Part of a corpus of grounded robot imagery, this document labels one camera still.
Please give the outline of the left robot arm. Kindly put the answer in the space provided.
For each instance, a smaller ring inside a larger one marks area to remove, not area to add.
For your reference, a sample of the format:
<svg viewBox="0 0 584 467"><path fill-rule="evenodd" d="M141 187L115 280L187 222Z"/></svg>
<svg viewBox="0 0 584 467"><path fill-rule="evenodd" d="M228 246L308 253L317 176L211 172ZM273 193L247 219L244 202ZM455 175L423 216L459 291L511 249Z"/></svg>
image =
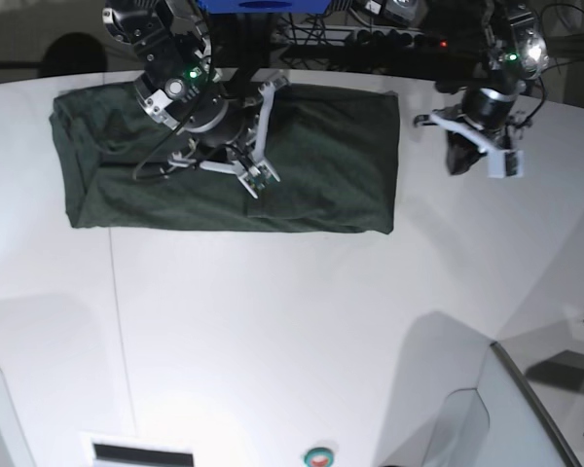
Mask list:
<svg viewBox="0 0 584 467"><path fill-rule="evenodd" d="M436 82L442 93L463 92L460 103L434 110L427 121L446 131L446 166L451 175L466 173L480 160L488 176L521 177L524 153L516 140L533 123L535 111L513 107L527 85L539 79L549 63L539 20L524 1L488 1L481 15L484 75L466 81Z"/></svg>

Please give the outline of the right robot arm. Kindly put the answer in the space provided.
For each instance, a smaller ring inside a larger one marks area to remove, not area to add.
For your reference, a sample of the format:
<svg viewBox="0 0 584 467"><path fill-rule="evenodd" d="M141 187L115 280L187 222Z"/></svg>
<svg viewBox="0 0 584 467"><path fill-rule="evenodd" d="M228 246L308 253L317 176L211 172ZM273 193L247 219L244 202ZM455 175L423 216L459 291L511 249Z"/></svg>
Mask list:
<svg viewBox="0 0 584 467"><path fill-rule="evenodd" d="M109 33L131 46L144 63L134 86L139 105L166 126L164 144L182 143L168 158L171 170L202 168L244 180L264 163L273 87L259 95L227 90L213 64L205 17L186 15L189 30L177 34L182 16L170 1L108 1L102 11Z"/></svg>

